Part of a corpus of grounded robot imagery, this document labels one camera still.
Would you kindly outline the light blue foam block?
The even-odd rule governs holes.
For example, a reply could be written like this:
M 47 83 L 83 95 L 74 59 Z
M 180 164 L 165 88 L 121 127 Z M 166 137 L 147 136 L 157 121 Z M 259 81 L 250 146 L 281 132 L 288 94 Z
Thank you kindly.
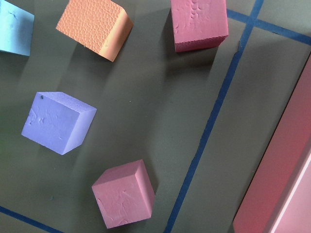
M 35 16 L 5 0 L 0 2 L 0 50 L 29 56 Z

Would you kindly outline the dark pink foam block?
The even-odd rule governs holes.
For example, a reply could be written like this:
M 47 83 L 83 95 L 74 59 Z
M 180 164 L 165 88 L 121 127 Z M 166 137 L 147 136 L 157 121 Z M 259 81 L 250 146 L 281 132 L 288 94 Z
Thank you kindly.
M 92 191 L 108 229 L 152 216 L 155 193 L 143 160 L 107 169 Z

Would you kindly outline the purple foam block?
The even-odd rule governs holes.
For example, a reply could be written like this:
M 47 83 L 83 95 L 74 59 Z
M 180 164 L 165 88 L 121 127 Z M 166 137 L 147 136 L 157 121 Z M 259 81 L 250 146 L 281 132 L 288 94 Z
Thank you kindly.
M 21 135 L 64 155 L 83 143 L 96 111 L 63 92 L 37 92 Z

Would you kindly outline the orange foam block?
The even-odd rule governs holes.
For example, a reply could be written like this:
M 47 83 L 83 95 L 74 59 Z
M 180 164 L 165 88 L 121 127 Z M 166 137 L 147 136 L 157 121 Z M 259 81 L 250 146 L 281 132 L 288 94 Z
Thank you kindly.
M 132 27 L 124 8 L 111 0 L 70 0 L 56 29 L 114 62 Z

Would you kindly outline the red plastic bin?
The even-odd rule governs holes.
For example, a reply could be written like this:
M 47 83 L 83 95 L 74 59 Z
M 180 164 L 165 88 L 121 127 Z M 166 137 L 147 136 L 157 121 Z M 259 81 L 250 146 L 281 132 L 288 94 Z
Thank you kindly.
M 311 63 L 307 61 L 235 215 L 237 233 L 311 230 Z

